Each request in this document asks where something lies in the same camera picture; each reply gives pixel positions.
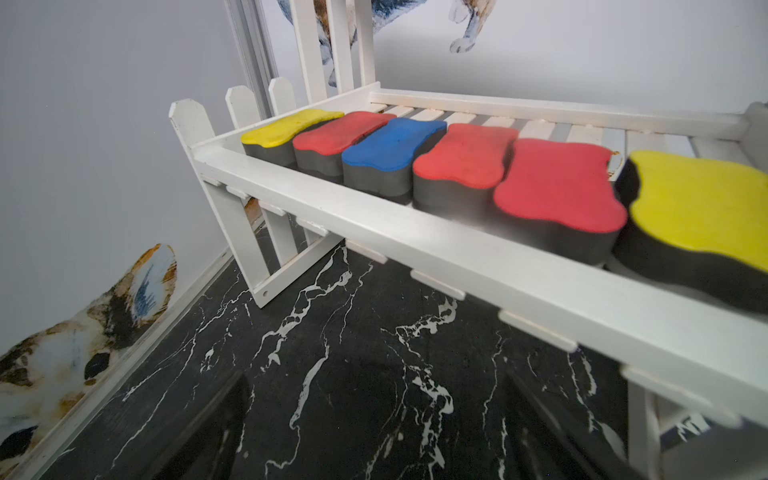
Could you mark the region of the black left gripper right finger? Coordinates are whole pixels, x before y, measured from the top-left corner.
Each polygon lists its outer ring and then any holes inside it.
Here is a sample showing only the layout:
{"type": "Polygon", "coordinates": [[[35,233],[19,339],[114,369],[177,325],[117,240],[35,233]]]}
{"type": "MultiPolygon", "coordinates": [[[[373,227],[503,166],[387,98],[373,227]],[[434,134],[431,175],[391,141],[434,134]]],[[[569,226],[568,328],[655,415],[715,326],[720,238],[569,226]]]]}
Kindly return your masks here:
{"type": "Polygon", "coordinates": [[[511,401],[511,447],[520,479],[640,479],[567,410],[542,401],[519,375],[505,371],[511,401]]]}

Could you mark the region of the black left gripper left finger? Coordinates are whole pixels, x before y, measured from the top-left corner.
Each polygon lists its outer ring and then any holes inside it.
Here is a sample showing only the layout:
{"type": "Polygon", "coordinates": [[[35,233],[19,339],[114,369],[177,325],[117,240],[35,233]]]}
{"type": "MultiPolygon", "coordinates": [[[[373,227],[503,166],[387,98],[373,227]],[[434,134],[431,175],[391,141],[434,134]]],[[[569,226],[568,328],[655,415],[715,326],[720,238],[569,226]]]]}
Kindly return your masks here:
{"type": "Polygon", "coordinates": [[[151,479],[228,479],[246,419],[248,381],[235,372],[149,467],[151,479]]]}

